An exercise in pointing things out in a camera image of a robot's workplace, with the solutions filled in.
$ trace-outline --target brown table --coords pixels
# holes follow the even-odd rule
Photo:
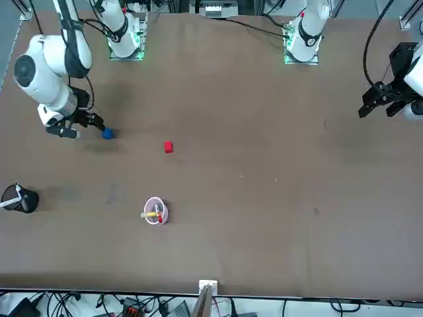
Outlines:
[[[55,14],[41,19],[58,33]],[[0,185],[18,179],[42,202],[0,212],[1,286],[196,293],[217,279],[221,294],[421,300],[423,126],[382,108],[358,118],[372,25],[330,21],[317,67],[285,66],[280,39],[194,15],[160,15],[141,63],[109,61],[87,29],[114,141],[93,127],[79,141],[46,134],[9,67]],[[12,63],[35,32],[24,24]],[[401,40],[382,22],[373,80]],[[139,218],[152,195],[169,201],[162,228]]]

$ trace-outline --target cable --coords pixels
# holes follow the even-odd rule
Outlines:
[[[355,309],[344,309],[339,300],[336,300],[336,303],[339,305],[339,308],[333,305],[333,302],[330,302],[330,306],[333,308],[335,312],[344,313],[344,312],[357,312],[362,307],[362,304],[359,302],[357,303],[357,307]]]
[[[275,24],[276,26],[279,26],[280,28],[283,28],[285,26],[285,23],[276,22],[268,13],[264,13],[263,16],[268,18],[273,24]]]
[[[64,298],[61,296],[60,293],[58,293],[58,295],[59,295],[60,299],[57,298],[56,294],[54,296],[55,296],[56,299],[58,299],[59,303],[61,304],[60,314],[62,315],[61,312],[63,311],[63,309],[65,309],[66,315],[68,317],[73,317],[73,315],[71,314],[71,312],[66,307],[66,302],[71,298],[71,295],[70,294],[67,294],[67,295],[65,295]]]
[[[34,13],[34,17],[35,17],[35,21],[37,22],[38,29],[40,30],[41,34],[44,34],[44,32],[41,29],[40,20],[38,19],[37,11],[35,11],[35,7],[34,7],[34,4],[32,3],[32,0],[29,0],[29,4],[31,6],[32,12]]]
[[[82,67],[82,68],[85,68],[84,65],[82,65],[81,61],[78,59],[78,57],[75,56],[75,54],[72,52],[71,48],[69,47],[69,44],[67,43],[67,41],[65,40],[65,36],[63,35],[63,30],[60,30],[60,35],[61,35],[62,40],[65,42],[66,48],[69,50],[69,52],[71,52],[71,55],[73,56],[73,58],[75,58],[75,60],[79,63],[79,66]],[[93,103],[91,104],[91,106],[86,108],[85,110],[90,110],[90,109],[94,108],[94,102],[95,102],[94,88],[93,88],[93,84],[91,84],[91,81],[88,78],[88,75],[85,75],[85,78],[88,82],[88,85],[90,86],[91,98],[93,100]]]
[[[286,307],[286,302],[287,302],[287,300],[285,300],[285,302],[284,302],[284,307],[282,308],[282,317],[285,317],[285,307]]]
[[[307,8],[307,7],[305,7],[303,10],[301,10],[301,11],[298,13],[297,17],[299,17],[299,15],[300,15],[302,12],[304,12],[304,10],[305,10],[306,8]]]
[[[113,42],[115,42],[115,43],[119,42],[119,38],[117,37],[117,35],[112,31],[111,28],[109,28],[107,25],[105,25],[105,23],[103,23],[99,20],[96,20],[95,18],[80,18],[79,20],[83,24],[87,24],[87,25],[91,26],[92,28],[95,28],[99,32],[103,33],[106,37],[110,38]],[[90,22],[99,23],[102,26],[102,29],[98,28],[95,25],[92,25]]]
[[[391,63],[389,63],[388,66],[386,67],[385,74],[383,74],[381,81],[383,81],[385,79],[386,74],[388,74],[389,66],[391,66]]]
[[[246,26],[247,28],[252,28],[252,29],[254,29],[254,30],[257,30],[257,31],[260,31],[260,32],[263,32],[263,33],[266,33],[266,34],[270,34],[270,35],[273,35],[273,36],[278,36],[278,37],[280,37],[280,38],[289,38],[289,36],[288,36],[288,35],[283,35],[283,34],[279,34],[279,33],[271,32],[271,31],[267,31],[267,30],[264,30],[264,29],[262,29],[262,28],[258,28],[258,27],[256,27],[256,26],[249,25],[249,24],[244,23],[244,22],[240,22],[240,21],[236,21],[236,20],[231,20],[230,18],[227,18],[227,19],[226,19],[226,20],[224,20],[224,21],[234,22],[234,23],[237,23],[237,24],[239,24],[239,25]]]
[[[151,315],[149,315],[149,317],[154,316],[154,314],[159,311],[161,305],[166,305],[168,302],[170,302],[171,300],[173,300],[175,298],[176,298],[176,296],[171,297],[170,299],[166,300],[165,302],[160,302],[160,300],[159,300],[159,307],[158,307],[158,309],[156,309],[154,312],[152,312]]]
[[[379,26],[380,22],[382,21],[383,17],[385,16],[386,12],[389,10],[389,7],[392,5],[392,3],[395,0],[389,0],[389,2],[386,4],[385,8],[383,9],[382,13],[379,15],[379,17],[377,18],[375,25],[373,25],[373,28],[370,31],[369,37],[367,38],[367,40],[365,41],[365,46],[364,46],[364,52],[363,52],[363,71],[364,71],[364,76],[367,79],[368,83],[382,96],[387,96],[387,97],[399,97],[397,94],[392,94],[390,92],[386,92],[383,91],[381,88],[379,88],[377,85],[375,85],[375,83],[370,79],[369,73],[367,71],[367,51],[369,49],[369,44],[370,44],[370,40],[373,37],[373,35],[375,34],[375,31],[377,29],[377,27]]]
[[[272,13],[272,11],[274,10],[274,9],[276,9],[276,7],[278,6],[278,5],[280,5],[280,8],[282,8],[283,6],[284,6],[284,4],[285,4],[285,2],[286,2],[286,0],[279,0],[271,9],[270,9],[270,11],[269,12],[267,12],[266,14],[267,15],[269,15],[270,13]]]
[[[216,302],[216,298],[215,298],[215,297],[213,297],[213,301],[214,301],[214,303],[215,303],[215,305],[216,305],[216,308],[217,308],[217,314],[219,315],[219,317],[221,317],[221,316],[220,316],[219,305],[218,305],[218,303]]]

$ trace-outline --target black cable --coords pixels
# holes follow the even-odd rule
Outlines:
[[[287,300],[285,300],[285,302],[284,302],[284,307],[282,308],[282,317],[285,317],[285,307],[286,307],[286,302],[287,302]]]
[[[302,12],[304,12],[304,10],[305,10],[306,8],[307,8],[307,7],[305,7],[303,10],[301,10],[301,11],[298,13],[297,17],[299,17],[299,15],[300,15]]]
[[[386,67],[385,73],[383,74],[383,77],[382,77],[381,81],[383,81],[385,79],[385,77],[386,77],[386,74],[388,74],[389,66],[391,66],[391,63],[389,63],[388,66]]]
[[[40,20],[38,19],[37,11],[35,11],[35,7],[34,7],[34,4],[32,3],[32,0],[29,0],[29,4],[30,4],[30,6],[31,6],[31,8],[32,8],[32,12],[34,13],[34,17],[35,17],[35,21],[37,22],[38,29],[40,30],[40,33],[41,33],[41,34],[44,34],[44,33],[42,32],[42,29],[41,29],[41,24],[40,24]]]
[[[103,33],[105,36],[107,36],[108,38],[110,38],[113,42],[118,42],[119,38],[117,37],[117,35],[112,31],[111,28],[109,28],[107,25],[105,25],[105,23],[96,20],[95,18],[81,18],[79,19],[83,24],[87,24],[89,26],[91,26],[92,28],[95,28],[96,30],[98,30],[99,32]],[[98,28],[95,25],[92,25],[90,22],[94,22],[94,23],[99,23],[102,26],[102,29]]]
[[[109,313],[107,311],[107,308],[106,308],[106,305],[105,305],[104,301],[103,301],[103,308],[104,308],[104,311],[106,312],[106,315],[109,316],[109,317],[112,317],[111,313]]]
[[[237,308],[235,307],[235,302],[232,297],[229,297],[231,301],[231,317],[238,317]]]
[[[50,296],[47,302],[47,317],[50,317],[50,303],[52,301],[53,294]]]
[[[96,19],[97,19],[97,20],[100,20],[100,19],[98,18],[98,15],[97,15],[96,10],[94,9],[93,4],[91,3],[91,0],[88,0],[88,2],[90,3],[91,10],[93,10],[93,13],[94,13],[94,15],[95,15]]]
[[[125,300],[124,299],[120,299],[119,297],[117,297],[115,294],[112,294],[112,296],[120,303],[120,304],[124,304]]]
[[[272,11],[274,10],[274,9],[276,9],[276,7],[278,6],[278,5],[280,5],[280,8],[282,8],[283,6],[284,6],[284,4],[285,4],[285,2],[286,2],[286,0],[279,0],[270,10],[269,10],[269,12],[267,12],[266,14],[267,15],[269,15],[270,13],[272,13]]]
[[[158,309],[156,309],[154,312],[152,312],[151,315],[149,315],[149,317],[152,317],[156,312],[158,312],[161,305],[166,305],[168,302],[170,302],[171,300],[173,300],[175,298],[176,298],[176,296],[171,297],[170,299],[166,300],[165,302],[160,302],[160,300],[159,300],[159,307],[158,307]]]
[[[81,61],[78,59],[78,57],[75,56],[75,54],[72,52],[71,48],[69,47],[69,44],[67,43],[67,41],[65,40],[65,36],[63,35],[63,30],[60,30],[60,35],[61,35],[62,40],[65,42],[66,48],[69,50],[69,52],[71,52],[71,55],[73,56],[73,58],[75,58],[75,60],[79,63],[79,66],[82,67],[82,68],[85,68],[84,65],[82,65]],[[91,104],[91,107],[88,107],[86,109],[86,110],[90,110],[91,108],[94,107],[94,102],[95,102],[94,88],[93,88],[93,84],[91,84],[91,81],[88,78],[88,75],[85,75],[85,78],[88,82],[88,85],[90,86],[91,98],[93,99],[93,103]]]
[[[249,24],[244,23],[244,22],[240,22],[240,21],[236,21],[236,20],[231,20],[230,18],[227,18],[227,19],[226,19],[226,20],[224,20],[224,21],[234,22],[234,23],[240,24],[240,25],[242,25],[242,26],[246,26],[247,28],[252,28],[252,29],[254,29],[254,30],[257,30],[257,31],[260,31],[260,32],[263,32],[263,33],[266,33],[266,34],[270,34],[270,35],[273,35],[273,36],[278,36],[278,37],[280,37],[280,38],[289,38],[289,36],[288,36],[288,35],[283,35],[283,34],[279,34],[279,33],[271,32],[271,31],[267,31],[267,30],[264,30],[264,29],[262,29],[262,28],[258,28],[258,27],[256,27],[256,26],[249,25]]]
[[[66,314],[67,314],[67,316],[68,317],[73,317],[73,315],[72,315],[72,313],[69,311],[69,309],[67,309],[67,307],[66,307],[66,302],[71,298],[71,295],[70,294],[68,294],[68,295],[65,295],[65,298],[62,298],[61,297],[61,295],[60,295],[60,293],[59,293],[59,297],[60,297],[60,299],[62,300],[62,308],[64,308],[65,309],[65,311],[66,311]]]
[[[339,312],[341,314],[341,316],[345,312],[357,312],[362,307],[362,304],[359,302],[359,303],[357,303],[357,307],[355,307],[355,309],[344,309],[339,300],[336,300],[336,303],[339,305],[339,308],[335,307],[333,305],[333,302],[330,302],[330,306],[333,308],[333,310],[335,312]]]
[[[386,4],[385,8],[383,9],[382,13],[377,18],[375,25],[373,25],[373,28],[370,31],[369,37],[365,41],[364,52],[363,52],[363,70],[364,70],[364,76],[367,79],[368,83],[373,87],[373,89],[375,89],[382,96],[387,96],[387,97],[391,97],[391,98],[392,97],[394,97],[394,98],[399,97],[399,95],[383,91],[381,88],[379,88],[377,85],[375,85],[375,83],[370,79],[369,73],[367,71],[367,51],[369,49],[369,44],[370,44],[371,38],[375,34],[377,27],[379,26],[380,22],[382,21],[386,12],[389,10],[389,7],[392,5],[392,3],[394,1],[395,0],[389,0],[389,2]]]
[[[267,13],[263,14],[264,17],[268,18],[270,20],[270,22],[272,22],[273,24],[275,24],[276,26],[279,26],[280,28],[283,28],[285,26],[285,23],[278,23],[276,22],[270,15],[268,15]]]

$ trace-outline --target red block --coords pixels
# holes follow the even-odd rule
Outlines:
[[[173,153],[173,144],[171,141],[165,141],[165,153]]]

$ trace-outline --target electronic device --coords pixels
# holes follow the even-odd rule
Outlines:
[[[195,13],[195,0],[190,0],[190,13]],[[208,18],[229,18],[238,15],[238,1],[201,1],[200,15]]]

